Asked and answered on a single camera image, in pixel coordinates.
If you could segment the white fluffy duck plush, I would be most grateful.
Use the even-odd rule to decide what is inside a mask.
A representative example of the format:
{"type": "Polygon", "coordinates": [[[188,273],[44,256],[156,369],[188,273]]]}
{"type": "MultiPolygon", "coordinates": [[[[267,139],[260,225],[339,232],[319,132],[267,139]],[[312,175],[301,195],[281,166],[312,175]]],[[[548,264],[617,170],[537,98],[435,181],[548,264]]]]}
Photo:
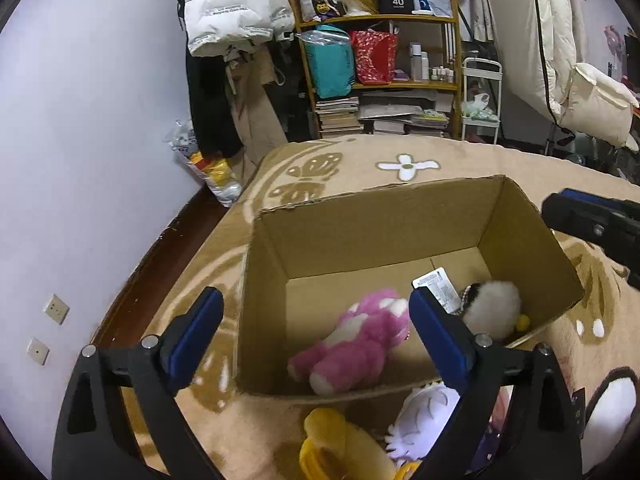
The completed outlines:
{"type": "Polygon", "coordinates": [[[526,333],[529,317],[522,311],[518,288],[511,282],[488,281],[469,285],[461,301],[462,320],[474,334],[506,341],[526,333]]]}

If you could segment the pink white plush toy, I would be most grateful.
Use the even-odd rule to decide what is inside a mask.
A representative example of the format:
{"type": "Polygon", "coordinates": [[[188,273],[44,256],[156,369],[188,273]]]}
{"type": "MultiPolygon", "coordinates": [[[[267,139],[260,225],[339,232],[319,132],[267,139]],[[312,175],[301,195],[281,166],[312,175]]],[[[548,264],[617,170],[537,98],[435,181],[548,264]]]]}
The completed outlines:
{"type": "Polygon", "coordinates": [[[318,396],[373,385],[409,332],[408,300],[389,288],[371,292],[341,315],[326,338],[288,360],[288,376],[318,396]]]}

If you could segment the yellow dog plush toy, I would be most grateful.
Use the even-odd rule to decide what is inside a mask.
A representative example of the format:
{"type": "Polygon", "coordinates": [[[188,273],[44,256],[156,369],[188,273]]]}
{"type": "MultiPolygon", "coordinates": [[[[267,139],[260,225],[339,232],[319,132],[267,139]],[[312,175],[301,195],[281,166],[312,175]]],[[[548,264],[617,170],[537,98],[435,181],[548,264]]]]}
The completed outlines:
{"type": "Polygon", "coordinates": [[[315,408],[304,420],[299,466],[309,480],[410,479],[421,465],[396,466],[376,441],[333,408],[315,408]]]}

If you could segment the pink desk fan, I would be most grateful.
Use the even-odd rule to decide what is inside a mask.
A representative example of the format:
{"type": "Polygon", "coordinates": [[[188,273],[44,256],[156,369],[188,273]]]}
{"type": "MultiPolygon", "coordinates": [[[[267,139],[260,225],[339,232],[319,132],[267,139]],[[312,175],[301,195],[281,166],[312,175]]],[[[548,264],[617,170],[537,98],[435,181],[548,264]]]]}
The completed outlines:
{"type": "Polygon", "coordinates": [[[608,44],[608,50],[617,61],[622,62],[625,54],[625,40],[613,25],[605,26],[604,36],[608,44]]]}

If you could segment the bear paper tag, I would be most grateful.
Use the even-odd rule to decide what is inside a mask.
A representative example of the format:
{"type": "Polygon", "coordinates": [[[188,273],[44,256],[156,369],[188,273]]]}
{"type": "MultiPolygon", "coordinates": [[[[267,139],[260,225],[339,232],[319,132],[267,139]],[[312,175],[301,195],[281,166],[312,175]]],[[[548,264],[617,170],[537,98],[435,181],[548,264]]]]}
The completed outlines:
{"type": "Polygon", "coordinates": [[[415,278],[411,285],[414,289],[426,287],[447,313],[454,315],[462,313],[460,295],[444,268],[434,269],[415,278]]]}

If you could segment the red patterned bag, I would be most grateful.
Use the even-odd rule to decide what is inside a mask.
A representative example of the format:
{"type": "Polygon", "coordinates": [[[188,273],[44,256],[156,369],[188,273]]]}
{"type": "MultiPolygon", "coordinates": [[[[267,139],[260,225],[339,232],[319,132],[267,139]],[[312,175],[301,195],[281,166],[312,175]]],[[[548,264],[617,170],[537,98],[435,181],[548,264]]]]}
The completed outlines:
{"type": "Polygon", "coordinates": [[[360,84],[390,84],[394,80],[397,35],[373,29],[353,30],[350,40],[360,84]]]}

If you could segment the bag of snacks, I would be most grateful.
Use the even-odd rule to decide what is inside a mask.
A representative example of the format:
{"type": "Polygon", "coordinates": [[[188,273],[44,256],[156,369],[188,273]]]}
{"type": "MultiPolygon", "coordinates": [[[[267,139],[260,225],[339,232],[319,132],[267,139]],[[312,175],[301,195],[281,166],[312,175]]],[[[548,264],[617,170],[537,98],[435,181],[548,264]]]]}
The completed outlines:
{"type": "Polygon", "coordinates": [[[220,156],[213,159],[203,156],[190,120],[177,120],[165,142],[174,152],[175,159],[205,183],[221,206],[230,208],[240,198],[242,184],[235,177],[228,160],[220,156]]]}

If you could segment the stack of books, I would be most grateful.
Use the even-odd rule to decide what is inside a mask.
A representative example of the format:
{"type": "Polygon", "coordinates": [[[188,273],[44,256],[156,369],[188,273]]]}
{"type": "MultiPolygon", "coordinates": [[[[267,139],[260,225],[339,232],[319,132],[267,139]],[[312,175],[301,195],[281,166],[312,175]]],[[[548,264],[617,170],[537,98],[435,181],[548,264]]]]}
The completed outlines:
{"type": "Polygon", "coordinates": [[[319,136],[322,138],[363,132],[358,96],[318,101],[314,112],[318,118],[319,136]]]}

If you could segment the wooden shelf unit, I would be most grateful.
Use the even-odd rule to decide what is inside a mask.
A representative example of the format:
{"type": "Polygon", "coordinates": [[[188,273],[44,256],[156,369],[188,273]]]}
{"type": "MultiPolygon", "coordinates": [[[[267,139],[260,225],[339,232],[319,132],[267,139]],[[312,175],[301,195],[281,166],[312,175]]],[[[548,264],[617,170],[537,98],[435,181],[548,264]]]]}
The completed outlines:
{"type": "Polygon", "coordinates": [[[438,123],[453,134],[461,124],[458,0],[288,0],[311,113],[319,136],[363,132],[372,106],[423,116],[424,100],[439,93],[438,123]]]}

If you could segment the teal bag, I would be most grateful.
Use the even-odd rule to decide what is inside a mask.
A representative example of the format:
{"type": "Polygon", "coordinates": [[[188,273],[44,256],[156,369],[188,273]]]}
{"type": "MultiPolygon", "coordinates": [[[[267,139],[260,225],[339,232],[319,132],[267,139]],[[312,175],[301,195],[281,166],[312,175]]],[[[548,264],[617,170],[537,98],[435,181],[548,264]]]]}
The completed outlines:
{"type": "Polygon", "coordinates": [[[355,82],[352,43],[347,32],[332,25],[320,25],[297,37],[306,49],[314,88],[320,99],[348,96],[355,82]]]}

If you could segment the black hanging coat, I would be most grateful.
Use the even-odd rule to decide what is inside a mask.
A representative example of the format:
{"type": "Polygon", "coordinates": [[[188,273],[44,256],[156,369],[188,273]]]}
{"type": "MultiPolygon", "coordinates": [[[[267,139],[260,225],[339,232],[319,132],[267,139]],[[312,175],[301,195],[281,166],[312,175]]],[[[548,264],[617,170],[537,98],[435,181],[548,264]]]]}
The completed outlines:
{"type": "Polygon", "coordinates": [[[221,56],[193,56],[186,50],[186,82],[198,148],[207,159],[232,158],[244,148],[227,96],[226,63],[221,56]]]}

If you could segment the beige trench coat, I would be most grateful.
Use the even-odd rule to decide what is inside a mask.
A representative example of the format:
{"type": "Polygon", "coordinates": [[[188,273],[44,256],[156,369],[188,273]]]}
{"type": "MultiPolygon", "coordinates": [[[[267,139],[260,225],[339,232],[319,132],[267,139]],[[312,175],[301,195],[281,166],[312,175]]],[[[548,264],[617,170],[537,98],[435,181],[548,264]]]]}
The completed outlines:
{"type": "Polygon", "coordinates": [[[266,47],[227,67],[229,100],[244,158],[254,166],[288,143],[265,86],[276,82],[276,70],[266,47]]]}

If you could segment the white puffer jacket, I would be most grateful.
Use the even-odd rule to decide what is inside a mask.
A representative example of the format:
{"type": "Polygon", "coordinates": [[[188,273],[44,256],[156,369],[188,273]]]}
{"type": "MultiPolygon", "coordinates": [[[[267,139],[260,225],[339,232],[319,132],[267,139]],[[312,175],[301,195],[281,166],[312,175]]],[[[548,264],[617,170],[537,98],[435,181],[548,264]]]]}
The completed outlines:
{"type": "Polygon", "coordinates": [[[194,58],[253,52],[285,40],[295,26],[288,0],[184,0],[188,49],[194,58]]]}

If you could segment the lower wall socket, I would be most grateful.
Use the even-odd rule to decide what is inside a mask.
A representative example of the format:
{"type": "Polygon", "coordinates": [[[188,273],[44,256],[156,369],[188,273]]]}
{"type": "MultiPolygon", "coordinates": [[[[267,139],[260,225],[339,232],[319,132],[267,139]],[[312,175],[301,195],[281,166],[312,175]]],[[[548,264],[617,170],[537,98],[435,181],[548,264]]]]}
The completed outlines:
{"type": "Polygon", "coordinates": [[[45,366],[50,354],[50,349],[39,339],[32,337],[27,345],[26,353],[39,366],[45,366]]]}

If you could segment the upper wall socket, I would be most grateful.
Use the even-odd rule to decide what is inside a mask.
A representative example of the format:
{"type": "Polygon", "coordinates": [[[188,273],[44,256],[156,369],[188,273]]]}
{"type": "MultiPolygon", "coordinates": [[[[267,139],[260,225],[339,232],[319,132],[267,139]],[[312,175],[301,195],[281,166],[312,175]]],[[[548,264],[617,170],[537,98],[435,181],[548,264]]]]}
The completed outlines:
{"type": "Polygon", "coordinates": [[[70,312],[70,307],[55,294],[51,296],[49,302],[43,309],[43,313],[58,325],[64,323],[68,312],[70,312]]]}

